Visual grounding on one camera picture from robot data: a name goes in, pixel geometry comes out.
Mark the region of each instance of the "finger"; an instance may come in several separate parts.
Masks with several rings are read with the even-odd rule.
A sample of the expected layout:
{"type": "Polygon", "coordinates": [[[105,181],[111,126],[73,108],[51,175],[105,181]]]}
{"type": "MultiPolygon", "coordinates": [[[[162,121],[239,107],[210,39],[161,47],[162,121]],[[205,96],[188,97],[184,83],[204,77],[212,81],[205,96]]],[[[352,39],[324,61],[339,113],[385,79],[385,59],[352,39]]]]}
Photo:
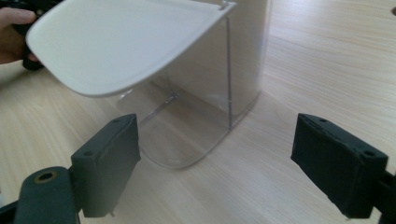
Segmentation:
{"type": "Polygon", "coordinates": [[[10,7],[0,8],[0,28],[10,24],[27,24],[34,21],[35,13],[33,11],[10,7]]]}
{"type": "Polygon", "coordinates": [[[38,62],[37,57],[36,57],[33,53],[30,53],[29,56],[28,56],[28,58],[29,58],[29,60],[32,61],[32,62],[38,62]]]}

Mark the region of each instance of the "wooden table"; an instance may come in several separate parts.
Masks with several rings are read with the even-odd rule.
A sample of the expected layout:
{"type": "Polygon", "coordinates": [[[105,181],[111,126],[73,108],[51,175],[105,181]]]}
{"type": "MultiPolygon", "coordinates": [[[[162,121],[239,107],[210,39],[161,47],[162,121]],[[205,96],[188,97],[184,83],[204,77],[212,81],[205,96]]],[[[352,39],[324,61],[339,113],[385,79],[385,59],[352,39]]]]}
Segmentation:
{"type": "MultiPolygon", "coordinates": [[[[203,160],[181,170],[147,158],[116,217],[83,223],[376,223],[343,217],[290,160],[297,114],[329,119],[389,155],[396,171],[396,18],[392,1],[273,5],[263,93],[203,160]]],[[[0,66],[0,188],[70,156],[122,113],[114,99],[79,96],[47,70],[0,66]]]]}

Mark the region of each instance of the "human hand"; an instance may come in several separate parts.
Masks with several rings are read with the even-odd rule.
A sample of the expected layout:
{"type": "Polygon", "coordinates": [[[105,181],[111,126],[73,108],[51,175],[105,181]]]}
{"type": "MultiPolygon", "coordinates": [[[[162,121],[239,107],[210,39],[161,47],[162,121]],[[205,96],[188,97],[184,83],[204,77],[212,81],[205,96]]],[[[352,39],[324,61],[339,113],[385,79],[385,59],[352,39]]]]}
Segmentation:
{"type": "MultiPolygon", "coordinates": [[[[35,13],[32,11],[0,8],[0,63],[12,63],[23,56],[25,38],[14,30],[12,24],[28,24],[34,21],[35,13]]],[[[29,59],[37,61],[33,54],[29,55],[29,59]]]]}

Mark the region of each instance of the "white lid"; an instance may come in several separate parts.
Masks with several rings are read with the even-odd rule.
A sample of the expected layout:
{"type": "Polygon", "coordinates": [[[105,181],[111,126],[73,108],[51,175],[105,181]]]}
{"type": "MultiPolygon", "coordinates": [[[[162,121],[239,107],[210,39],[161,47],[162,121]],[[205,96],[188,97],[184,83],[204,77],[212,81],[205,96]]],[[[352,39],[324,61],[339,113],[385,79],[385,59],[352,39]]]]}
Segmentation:
{"type": "Polygon", "coordinates": [[[234,6],[189,0],[65,0],[27,43],[62,83],[86,96],[126,91],[164,68],[234,6]]]}

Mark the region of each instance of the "light wood desk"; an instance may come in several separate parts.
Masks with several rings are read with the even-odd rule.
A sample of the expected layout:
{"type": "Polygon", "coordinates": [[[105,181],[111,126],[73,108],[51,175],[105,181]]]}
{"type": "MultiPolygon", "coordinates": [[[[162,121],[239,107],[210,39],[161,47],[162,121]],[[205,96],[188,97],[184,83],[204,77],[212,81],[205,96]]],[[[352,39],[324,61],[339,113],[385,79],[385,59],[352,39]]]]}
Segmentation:
{"type": "MultiPolygon", "coordinates": [[[[389,155],[396,171],[396,17],[392,1],[274,2],[263,93],[190,168],[146,158],[116,217],[83,223],[376,223],[347,221],[290,160],[299,112],[329,119],[389,155]]],[[[120,111],[49,72],[0,66],[0,188],[18,198],[32,172],[70,156],[120,111]]]]}

